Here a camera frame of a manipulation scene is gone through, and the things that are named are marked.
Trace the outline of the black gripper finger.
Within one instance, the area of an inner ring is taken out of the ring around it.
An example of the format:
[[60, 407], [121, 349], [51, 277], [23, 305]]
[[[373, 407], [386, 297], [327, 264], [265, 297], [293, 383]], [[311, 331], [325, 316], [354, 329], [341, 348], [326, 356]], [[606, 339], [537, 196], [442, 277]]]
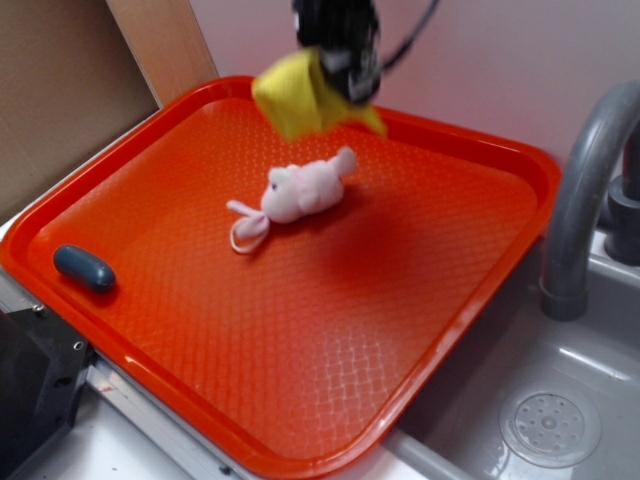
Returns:
[[378, 93], [382, 69], [374, 50], [323, 50], [322, 73], [344, 100], [364, 105]]

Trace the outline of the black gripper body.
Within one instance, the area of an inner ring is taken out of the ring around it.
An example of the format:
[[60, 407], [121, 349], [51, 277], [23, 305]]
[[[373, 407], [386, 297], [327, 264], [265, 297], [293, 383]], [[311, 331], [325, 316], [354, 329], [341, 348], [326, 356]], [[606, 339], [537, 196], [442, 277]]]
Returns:
[[377, 63], [378, 14], [372, 1], [292, 2], [297, 40], [322, 63]]

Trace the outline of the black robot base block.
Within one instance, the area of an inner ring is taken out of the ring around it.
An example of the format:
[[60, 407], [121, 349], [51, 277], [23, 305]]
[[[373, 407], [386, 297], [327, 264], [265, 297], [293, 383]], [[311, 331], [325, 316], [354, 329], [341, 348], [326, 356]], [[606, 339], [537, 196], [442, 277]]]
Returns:
[[1, 477], [14, 479], [68, 434], [93, 356], [43, 305], [1, 314]]

